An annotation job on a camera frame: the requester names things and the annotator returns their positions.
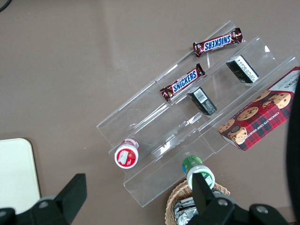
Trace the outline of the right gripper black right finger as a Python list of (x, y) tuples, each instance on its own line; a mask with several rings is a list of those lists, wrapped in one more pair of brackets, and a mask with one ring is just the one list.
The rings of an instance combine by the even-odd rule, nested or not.
[(198, 214), (193, 216), (193, 225), (228, 225), (233, 217), (234, 204), (226, 198), (215, 197), (204, 177), (194, 173), (193, 200)]

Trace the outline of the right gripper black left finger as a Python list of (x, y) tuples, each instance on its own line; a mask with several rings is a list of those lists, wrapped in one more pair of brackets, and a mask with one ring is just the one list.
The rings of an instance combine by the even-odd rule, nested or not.
[(84, 173), (76, 174), (53, 198), (44, 199), (32, 210), (35, 225), (70, 225), (87, 198)]

